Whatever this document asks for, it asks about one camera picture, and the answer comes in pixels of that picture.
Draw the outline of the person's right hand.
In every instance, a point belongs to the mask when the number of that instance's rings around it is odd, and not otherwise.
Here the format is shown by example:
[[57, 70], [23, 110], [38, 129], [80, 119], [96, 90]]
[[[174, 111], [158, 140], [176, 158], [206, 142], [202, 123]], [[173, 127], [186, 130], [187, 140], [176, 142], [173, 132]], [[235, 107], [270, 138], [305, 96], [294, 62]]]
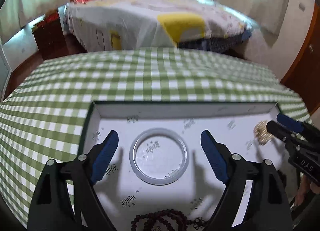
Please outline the person's right hand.
[[295, 196], [295, 205], [300, 206], [303, 201], [305, 195], [312, 191], [314, 194], [320, 193], [320, 187], [314, 184], [307, 176], [303, 175], [301, 178], [300, 186]]

